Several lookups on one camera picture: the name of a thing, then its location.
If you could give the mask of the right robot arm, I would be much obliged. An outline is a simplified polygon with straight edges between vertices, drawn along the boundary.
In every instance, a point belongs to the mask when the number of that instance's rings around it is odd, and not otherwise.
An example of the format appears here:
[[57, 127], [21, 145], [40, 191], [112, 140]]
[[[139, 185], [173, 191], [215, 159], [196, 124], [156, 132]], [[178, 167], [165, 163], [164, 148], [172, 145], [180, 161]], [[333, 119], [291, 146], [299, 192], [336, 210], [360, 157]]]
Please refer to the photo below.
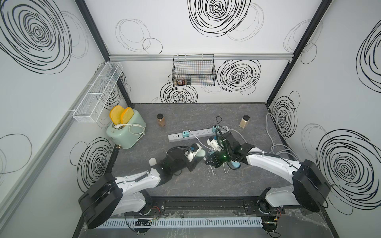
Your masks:
[[207, 144], [212, 150], [205, 162], [207, 165], [219, 168], [227, 164], [236, 170], [246, 164], [267, 170], [290, 183], [281, 188], [266, 188], [257, 200], [260, 212], [269, 214], [281, 206], [302, 206], [311, 212], [320, 212], [325, 207], [331, 185], [314, 162], [288, 160], [252, 144], [240, 144], [230, 132], [222, 134], [220, 129], [216, 129]]

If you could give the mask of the mint green earbud case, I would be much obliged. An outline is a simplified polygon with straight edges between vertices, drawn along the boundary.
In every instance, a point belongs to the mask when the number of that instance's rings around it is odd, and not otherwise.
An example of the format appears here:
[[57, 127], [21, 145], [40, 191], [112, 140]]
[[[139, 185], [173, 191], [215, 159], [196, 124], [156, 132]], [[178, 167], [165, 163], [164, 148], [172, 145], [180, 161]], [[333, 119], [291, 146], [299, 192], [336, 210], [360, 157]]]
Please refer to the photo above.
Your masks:
[[196, 153], [195, 157], [201, 157], [201, 158], [204, 158], [205, 155], [206, 155], [206, 151], [203, 150], [203, 149], [200, 149], [200, 150]]

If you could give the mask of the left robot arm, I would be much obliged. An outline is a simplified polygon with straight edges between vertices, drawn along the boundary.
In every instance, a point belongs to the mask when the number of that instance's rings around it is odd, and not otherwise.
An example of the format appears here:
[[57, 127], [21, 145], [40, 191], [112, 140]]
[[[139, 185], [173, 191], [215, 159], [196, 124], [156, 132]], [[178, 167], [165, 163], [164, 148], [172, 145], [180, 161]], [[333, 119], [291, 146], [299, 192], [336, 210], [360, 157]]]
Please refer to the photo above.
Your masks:
[[160, 161], [151, 158], [147, 171], [125, 177], [102, 175], [78, 200], [87, 228], [97, 228], [122, 213], [149, 213], [152, 199], [147, 189], [167, 183], [183, 169], [193, 171], [205, 157], [206, 151], [197, 143], [176, 146]]

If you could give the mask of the blue earbud case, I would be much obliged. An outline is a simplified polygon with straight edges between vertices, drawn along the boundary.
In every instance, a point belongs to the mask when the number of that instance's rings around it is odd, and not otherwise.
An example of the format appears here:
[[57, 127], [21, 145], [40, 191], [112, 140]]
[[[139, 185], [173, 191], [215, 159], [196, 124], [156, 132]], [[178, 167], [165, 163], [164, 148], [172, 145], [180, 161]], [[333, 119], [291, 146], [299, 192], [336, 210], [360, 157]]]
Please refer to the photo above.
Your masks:
[[231, 161], [231, 167], [233, 170], [240, 168], [240, 166], [241, 166], [240, 162]]

